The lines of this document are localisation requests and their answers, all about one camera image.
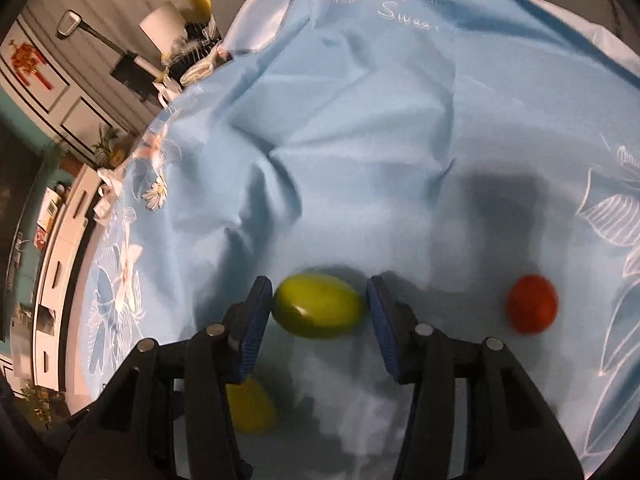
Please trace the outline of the potted green plant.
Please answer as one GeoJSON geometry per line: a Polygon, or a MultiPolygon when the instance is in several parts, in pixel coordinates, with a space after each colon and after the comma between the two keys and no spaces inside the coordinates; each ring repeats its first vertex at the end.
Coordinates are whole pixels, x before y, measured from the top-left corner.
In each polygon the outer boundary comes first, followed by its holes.
{"type": "Polygon", "coordinates": [[[100,168],[115,169],[129,154],[128,140],[122,130],[108,125],[100,127],[99,141],[92,147],[100,168]]]}

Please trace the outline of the white tv cabinet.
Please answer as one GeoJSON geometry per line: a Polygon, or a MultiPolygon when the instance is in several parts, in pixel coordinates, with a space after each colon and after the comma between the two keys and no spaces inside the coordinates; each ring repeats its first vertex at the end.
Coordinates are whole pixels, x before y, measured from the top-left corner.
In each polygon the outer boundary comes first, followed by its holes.
{"type": "Polygon", "coordinates": [[[102,183],[85,165],[58,204],[47,232],[38,274],[32,321],[32,381],[53,391],[65,389],[66,334],[75,285],[74,266],[90,219],[91,204],[102,183]]]}

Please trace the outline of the green oval fruit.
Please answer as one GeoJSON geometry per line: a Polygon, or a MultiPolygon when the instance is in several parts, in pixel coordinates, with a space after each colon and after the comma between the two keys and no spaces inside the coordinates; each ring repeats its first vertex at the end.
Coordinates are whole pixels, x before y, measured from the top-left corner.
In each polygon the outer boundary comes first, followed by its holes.
{"type": "Polygon", "coordinates": [[[346,335],[360,325],[365,314],[356,289],[328,274],[290,275],[273,297],[273,318],[284,330],[303,338],[346,335]]]}

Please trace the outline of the red paper wall ornament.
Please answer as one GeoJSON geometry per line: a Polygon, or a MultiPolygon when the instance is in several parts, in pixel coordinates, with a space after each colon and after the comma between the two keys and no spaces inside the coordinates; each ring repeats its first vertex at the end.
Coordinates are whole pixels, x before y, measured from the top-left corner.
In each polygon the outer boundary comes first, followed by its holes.
{"type": "Polygon", "coordinates": [[[47,64],[46,59],[39,50],[29,42],[17,44],[14,40],[11,40],[10,46],[13,49],[11,65],[18,80],[25,87],[29,87],[30,77],[35,77],[44,88],[52,90],[52,84],[39,70],[40,65],[47,64]]]}

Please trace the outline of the dark television screen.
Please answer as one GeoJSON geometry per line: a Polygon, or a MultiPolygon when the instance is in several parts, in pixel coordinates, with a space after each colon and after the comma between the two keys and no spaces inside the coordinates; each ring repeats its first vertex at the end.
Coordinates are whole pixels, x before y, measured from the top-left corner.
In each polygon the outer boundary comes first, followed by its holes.
{"type": "Polygon", "coordinates": [[[58,152],[28,146],[1,126],[1,341],[10,340],[18,304],[32,305],[40,255],[32,244],[36,218],[58,152]]]}

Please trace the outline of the grey pleated curtain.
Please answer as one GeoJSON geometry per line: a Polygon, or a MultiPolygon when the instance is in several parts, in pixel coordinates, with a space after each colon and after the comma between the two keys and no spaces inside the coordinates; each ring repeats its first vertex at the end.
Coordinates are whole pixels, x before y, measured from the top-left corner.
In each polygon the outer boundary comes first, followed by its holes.
{"type": "Polygon", "coordinates": [[[82,90],[124,128],[140,131],[160,111],[160,106],[142,102],[110,75],[119,60],[116,52],[82,30],[68,39],[59,40],[55,37],[56,26],[65,11],[74,10],[119,47],[158,64],[160,54],[139,23],[167,1],[172,2],[187,20],[198,17],[189,0],[28,0],[22,18],[82,90]]]}

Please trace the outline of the red cherry tomato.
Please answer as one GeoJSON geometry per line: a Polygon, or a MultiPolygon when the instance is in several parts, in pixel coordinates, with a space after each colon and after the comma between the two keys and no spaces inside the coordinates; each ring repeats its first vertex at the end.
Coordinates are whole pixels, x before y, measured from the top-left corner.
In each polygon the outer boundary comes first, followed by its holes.
{"type": "Polygon", "coordinates": [[[539,274],[520,278],[506,300],[506,315],[520,334],[540,334],[554,323],[559,297],[552,283],[539,274]]]}

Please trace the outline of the light blue floral cloth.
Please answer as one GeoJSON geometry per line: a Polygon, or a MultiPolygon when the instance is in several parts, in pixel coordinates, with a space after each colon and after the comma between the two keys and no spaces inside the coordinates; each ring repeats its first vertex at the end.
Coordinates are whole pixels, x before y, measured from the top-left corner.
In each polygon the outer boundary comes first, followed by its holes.
{"type": "Polygon", "coordinates": [[[88,396],[259,275],[381,275],[446,335],[502,339],[598,474],[639,409],[638,54],[544,0],[248,0],[226,46],[117,174],[88,396]],[[528,274],[559,297],[533,335],[506,315],[528,274]]]}

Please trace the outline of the yellow-green small fruit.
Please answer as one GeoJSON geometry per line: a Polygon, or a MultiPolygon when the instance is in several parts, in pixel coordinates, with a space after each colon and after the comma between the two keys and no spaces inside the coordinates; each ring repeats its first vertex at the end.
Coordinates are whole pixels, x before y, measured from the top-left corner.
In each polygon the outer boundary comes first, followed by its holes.
{"type": "Polygon", "coordinates": [[[267,390],[254,377],[241,385],[226,385],[232,425],[238,434],[268,434],[277,425],[278,412],[267,390]]]}

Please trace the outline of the white lamp shade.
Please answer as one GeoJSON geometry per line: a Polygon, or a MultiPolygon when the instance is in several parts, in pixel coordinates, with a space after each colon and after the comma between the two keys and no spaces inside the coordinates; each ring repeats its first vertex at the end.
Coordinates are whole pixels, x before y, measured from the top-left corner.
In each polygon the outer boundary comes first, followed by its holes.
{"type": "Polygon", "coordinates": [[[169,54],[173,47],[188,38],[186,20],[171,2],[164,2],[149,13],[139,27],[162,55],[169,54]]]}

